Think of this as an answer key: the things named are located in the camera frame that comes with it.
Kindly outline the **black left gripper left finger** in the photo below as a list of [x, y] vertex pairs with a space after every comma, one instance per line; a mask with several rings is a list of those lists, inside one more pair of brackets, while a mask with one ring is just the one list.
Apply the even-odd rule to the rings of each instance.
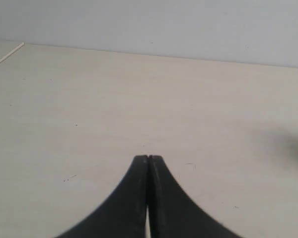
[[148, 156], [138, 155], [113, 192], [60, 238], [144, 238]]

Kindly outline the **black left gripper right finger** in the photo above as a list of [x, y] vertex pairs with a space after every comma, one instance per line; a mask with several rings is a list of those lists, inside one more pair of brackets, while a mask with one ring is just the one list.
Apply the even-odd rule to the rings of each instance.
[[152, 238], [237, 238], [181, 188], [163, 158], [149, 156], [148, 209]]

